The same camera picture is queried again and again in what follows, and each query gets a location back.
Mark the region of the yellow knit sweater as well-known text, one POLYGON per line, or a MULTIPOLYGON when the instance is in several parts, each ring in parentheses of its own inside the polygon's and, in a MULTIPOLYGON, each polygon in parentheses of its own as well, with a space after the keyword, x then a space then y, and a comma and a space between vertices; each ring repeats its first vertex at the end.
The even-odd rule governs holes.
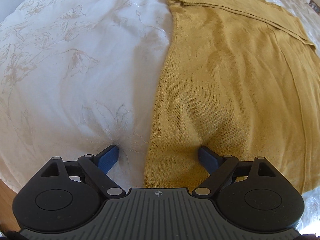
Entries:
POLYGON ((319 57, 299 18, 263 0, 167 0, 171 45, 146 187, 194 189, 197 151, 266 157, 304 193, 319 185, 319 57))

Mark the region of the white embroidered bedspread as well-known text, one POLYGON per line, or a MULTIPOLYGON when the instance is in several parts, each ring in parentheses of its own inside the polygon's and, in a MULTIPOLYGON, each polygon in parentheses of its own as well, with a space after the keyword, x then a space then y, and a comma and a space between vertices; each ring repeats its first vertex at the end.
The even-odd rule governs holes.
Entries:
POLYGON ((1 181, 18 192, 52 156, 120 147, 109 175, 143 186, 171 41, 167 0, 1 0, 1 181))

